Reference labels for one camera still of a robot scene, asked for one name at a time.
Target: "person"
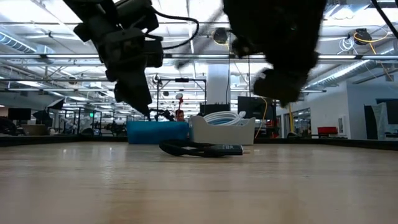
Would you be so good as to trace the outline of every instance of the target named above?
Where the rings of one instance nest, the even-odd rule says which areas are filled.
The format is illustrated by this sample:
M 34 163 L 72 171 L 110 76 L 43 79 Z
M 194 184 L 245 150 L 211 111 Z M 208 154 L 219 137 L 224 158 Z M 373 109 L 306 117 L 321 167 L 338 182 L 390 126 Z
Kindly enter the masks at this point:
M 175 120 L 176 121 L 185 121 L 185 119 L 184 119 L 184 111 L 183 110 L 176 110 L 175 111 Z

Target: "ceiling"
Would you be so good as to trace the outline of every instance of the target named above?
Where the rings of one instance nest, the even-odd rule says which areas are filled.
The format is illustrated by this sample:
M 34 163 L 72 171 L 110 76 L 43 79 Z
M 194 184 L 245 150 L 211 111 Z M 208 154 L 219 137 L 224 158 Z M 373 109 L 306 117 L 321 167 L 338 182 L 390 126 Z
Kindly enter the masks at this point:
M 364 1 L 357 0 L 358 6 Z M 189 16 L 200 21 L 200 25 L 204 26 L 208 18 L 221 6 L 221 0 L 153 0 L 153 6 L 160 12 L 173 16 Z M 353 48 L 358 54 L 366 54 L 370 51 L 369 46 L 358 46 L 353 45 L 350 50 L 343 51 L 342 46 L 343 39 L 348 33 L 353 33 L 356 28 L 367 28 L 368 32 L 374 39 L 380 39 L 386 36 L 388 32 L 384 21 L 375 9 L 361 9 L 356 12 L 349 11 L 347 9 L 354 8 L 352 5 L 347 6 L 344 10 L 338 11 L 333 16 L 329 16 L 323 21 L 322 30 L 320 32 L 320 41 L 318 44 L 318 51 L 321 54 L 356 54 Z M 81 22 L 79 18 L 64 4 L 62 0 L 2 0 L 0 1 L 0 29 L 4 30 L 8 34 L 12 34 L 17 39 L 23 41 L 28 45 L 45 45 L 53 49 L 55 54 L 96 54 L 96 50 L 91 43 L 83 43 L 74 33 L 74 27 Z M 391 21 L 398 21 L 398 13 L 396 8 L 384 9 L 384 12 L 390 18 Z M 165 41 L 164 46 L 175 45 L 187 38 L 193 32 L 195 26 L 188 24 L 185 21 L 173 21 L 158 17 L 159 28 L 153 31 L 151 34 L 163 36 Z M 189 48 L 191 53 L 198 52 L 201 50 L 202 54 L 228 54 L 228 46 L 218 45 L 215 42 L 205 48 L 202 44 L 209 38 L 211 32 L 216 27 L 229 27 L 228 18 L 223 15 L 218 21 L 211 25 L 209 34 L 197 37 L 192 46 L 186 46 Z M 392 39 L 391 34 L 382 41 L 375 43 L 377 48 L 378 44 L 382 45 Z M 168 53 L 177 54 L 184 51 L 184 47 L 166 50 Z M 20 52 L 0 44 L 0 52 L 2 54 L 19 54 Z M 12 78 L 42 78 L 45 75 L 50 75 L 51 79 L 63 79 L 69 77 L 76 77 L 82 79 L 99 79 L 100 82 L 78 82 L 76 85 L 70 85 L 67 82 L 57 83 L 43 83 L 44 85 L 51 88 L 113 88 L 114 84 L 110 82 L 104 82 L 106 79 L 104 71 L 106 70 L 98 60 L 55 60 L 56 66 L 48 66 L 45 69 L 46 64 L 38 63 L 35 60 L 7 60 L 9 63 L 13 63 L 15 67 L 26 70 L 21 72 L 18 70 L 17 74 L 11 72 L 8 73 Z M 228 59 L 217 59 L 217 60 L 204 60 L 197 59 L 194 63 L 184 69 L 177 70 L 172 66 L 171 59 L 164 60 L 164 66 L 161 68 L 147 68 L 146 75 L 150 89 L 155 89 L 155 85 L 152 79 L 155 74 L 161 78 L 206 78 L 207 65 L 209 63 L 228 63 Z M 337 67 L 338 63 L 321 63 L 311 72 L 312 76 L 319 76 L 334 67 Z M 242 90 L 242 92 L 232 92 L 231 99 L 236 99 L 238 95 L 246 95 L 248 90 L 247 74 L 250 72 L 251 77 L 255 77 L 256 73 L 264 67 L 270 65 L 263 62 L 262 60 L 253 60 L 250 65 L 245 60 L 233 60 L 230 63 L 230 70 L 234 77 L 234 85 L 232 88 Z M 10 69 L 10 64 L 4 64 L 5 69 Z M 3 78 L 9 78 L 7 74 L 1 74 Z M 25 85 L 23 83 L 13 83 L 12 87 L 23 87 L 23 88 L 35 88 L 32 85 Z M 197 88 L 198 91 L 194 94 L 188 95 L 187 98 L 191 99 L 190 103 L 192 107 L 192 114 L 197 113 L 198 103 L 200 99 L 204 99 L 204 93 L 200 91 L 199 87 L 195 83 L 173 83 L 167 85 L 170 89 L 182 89 L 182 88 Z M 154 99 L 156 99 L 156 92 L 151 92 Z M 113 94 L 99 95 L 95 92 L 87 92 L 83 94 L 90 101 L 97 103 L 113 102 Z M 162 98 L 162 107 L 168 109 L 175 108 L 174 93 L 170 92 L 169 96 L 160 96 Z

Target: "pillar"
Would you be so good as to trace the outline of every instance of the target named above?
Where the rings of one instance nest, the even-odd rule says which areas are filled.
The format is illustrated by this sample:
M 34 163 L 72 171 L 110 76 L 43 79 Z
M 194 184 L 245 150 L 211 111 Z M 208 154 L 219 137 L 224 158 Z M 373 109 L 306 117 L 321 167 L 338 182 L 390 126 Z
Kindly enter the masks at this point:
M 207 104 L 229 104 L 231 102 L 231 82 L 229 65 L 208 65 Z

